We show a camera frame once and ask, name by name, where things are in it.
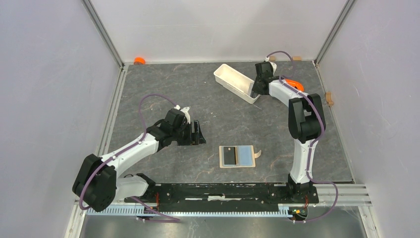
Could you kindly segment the white plastic bin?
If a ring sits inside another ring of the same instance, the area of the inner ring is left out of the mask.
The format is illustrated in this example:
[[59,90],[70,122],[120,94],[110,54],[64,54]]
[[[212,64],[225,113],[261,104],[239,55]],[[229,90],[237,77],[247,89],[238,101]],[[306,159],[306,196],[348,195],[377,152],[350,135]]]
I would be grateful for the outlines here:
[[227,64],[222,64],[213,74],[217,83],[249,104],[260,97],[252,92],[254,81]]

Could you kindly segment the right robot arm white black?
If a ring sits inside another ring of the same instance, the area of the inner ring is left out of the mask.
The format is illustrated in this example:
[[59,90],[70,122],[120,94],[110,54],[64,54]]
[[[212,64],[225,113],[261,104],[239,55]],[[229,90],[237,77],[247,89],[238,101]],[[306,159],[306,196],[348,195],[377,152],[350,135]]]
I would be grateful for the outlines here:
[[294,139],[294,161],[286,183],[286,196],[299,202],[312,193],[312,165],[316,145],[325,132],[325,118],[319,94],[307,94],[286,79],[274,76],[274,64],[256,63],[252,92],[270,95],[288,107],[288,129]]

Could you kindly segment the beige card holder wallet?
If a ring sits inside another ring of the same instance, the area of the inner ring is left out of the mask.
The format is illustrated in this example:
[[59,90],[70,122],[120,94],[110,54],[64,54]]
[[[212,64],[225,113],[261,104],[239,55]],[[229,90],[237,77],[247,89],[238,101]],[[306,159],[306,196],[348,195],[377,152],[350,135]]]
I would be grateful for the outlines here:
[[256,159],[261,156],[262,151],[256,152],[253,145],[237,145],[237,165],[225,166],[223,164],[222,148],[219,146],[219,167],[223,169],[232,168],[254,168],[256,166]]

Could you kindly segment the black credit card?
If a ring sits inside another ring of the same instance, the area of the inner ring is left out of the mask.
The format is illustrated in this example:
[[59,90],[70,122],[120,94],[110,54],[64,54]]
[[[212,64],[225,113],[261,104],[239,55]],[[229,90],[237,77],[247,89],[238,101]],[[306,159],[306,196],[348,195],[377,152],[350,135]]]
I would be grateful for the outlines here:
[[235,146],[224,146],[222,148],[223,164],[225,166],[237,165],[237,152]]

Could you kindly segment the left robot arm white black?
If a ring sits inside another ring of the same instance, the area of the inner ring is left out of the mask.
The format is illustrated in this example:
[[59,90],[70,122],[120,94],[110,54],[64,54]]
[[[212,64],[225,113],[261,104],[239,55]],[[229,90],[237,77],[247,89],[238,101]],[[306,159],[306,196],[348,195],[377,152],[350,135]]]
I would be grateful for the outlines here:
[[78,172],[72,191],[82,210],[101,212],[111,203],[131,196],[150,202],[156,189],[145,176],[121,178],[130,167],[170,146],[205,144],[198,120],[191,120],[190,107],[175,106],[165,118],[148,127],[139,137],[102,156],[88,155]]

